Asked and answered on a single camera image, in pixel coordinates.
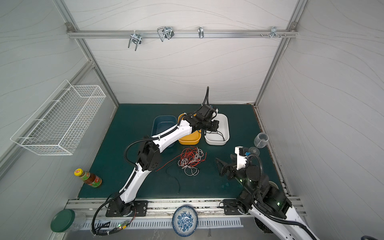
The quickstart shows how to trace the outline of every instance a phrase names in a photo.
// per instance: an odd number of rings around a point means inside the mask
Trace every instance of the sauce bottle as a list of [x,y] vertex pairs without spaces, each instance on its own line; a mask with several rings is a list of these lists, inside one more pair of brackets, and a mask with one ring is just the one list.
[[100,177],[94,175],[93,173],[83,171],[81,168],[76,169],[74,174],[91,187],[100,187],[103,182]]

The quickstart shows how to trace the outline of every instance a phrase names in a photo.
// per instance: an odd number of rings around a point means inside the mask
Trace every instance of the dark green mat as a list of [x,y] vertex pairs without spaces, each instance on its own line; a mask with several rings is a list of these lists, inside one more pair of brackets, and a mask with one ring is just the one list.
[[[108,197],[111,193],[119,191],[133,170],[133,167],[122,157],[126,146],[146,134],[150,135],[155,117],[159,115],[178,117],[179,114],[193,111],[198,106],[120,104],[90,170],[103,179],[103,184],[97,189],[83,185],[79,197]],[[176,180],[166,174],[167,167],[158,172],[153,171],[142,184],[137,198],[236,198],[238,196],[242,190],[241,185],[236,180],[228,181],[226,177],[219,177],[215,158],[231,162],[230,154],[234,154],[235,146],[252,147],[260,128],[253,108],[249,104],[215,106],[219,109],[219,113],[225,114],[228,118],[229,141],[224,146],[211,146],[202,136],[196,146],[207,152],[207,159],[197,166],[200,169],[197,176],[187,176],[184,170],[178,168],[177,163],[170,166],[167,172],[180,182],[180,192],[177,193],[179,187]],[[173,147],[164,150],[160,165],[163,166],[179,155],[185,147],[187,146],[177,141]],[[136,161],[137,151],[138,144],[129,150],[128,158],[131,161]],[[266,147],[260,149],[260,158],[263,161],[265,173],[282,189]]]

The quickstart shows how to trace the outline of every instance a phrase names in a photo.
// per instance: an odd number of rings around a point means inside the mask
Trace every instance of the metal grid basket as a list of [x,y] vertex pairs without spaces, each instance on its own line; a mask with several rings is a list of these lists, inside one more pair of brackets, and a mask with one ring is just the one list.
[[[98,85],[73,86],[67,80],[65,83],[69,87],[59,89],[64,92],[38,117],[43,104],[11,137],[13,142],[37,155],[73,154],[103,103],[105,94]],[[32,127],[20,136],[21,129],[25,129],[31,118],[34,121]]]

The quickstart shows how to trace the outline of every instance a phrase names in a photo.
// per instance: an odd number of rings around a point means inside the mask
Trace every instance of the green label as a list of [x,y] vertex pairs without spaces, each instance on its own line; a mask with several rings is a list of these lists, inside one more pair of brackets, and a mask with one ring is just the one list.
[[83,181],[87,180],[91,174],[89,172],[85,172],[84,176],[80,177]]
[[96,176],[95,180],[89,184],[89,186],[92,186],[92,187],[98,187],[101,185],[101,178],[99,178],[98,176]]

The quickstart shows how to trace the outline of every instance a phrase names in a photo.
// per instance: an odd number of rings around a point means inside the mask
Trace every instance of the floral plate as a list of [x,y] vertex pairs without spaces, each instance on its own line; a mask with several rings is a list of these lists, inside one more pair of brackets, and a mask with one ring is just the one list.
[[173,214],[172,227],[179,236],[190,236],[197,228],[197,213],[193,207],[179,207]]

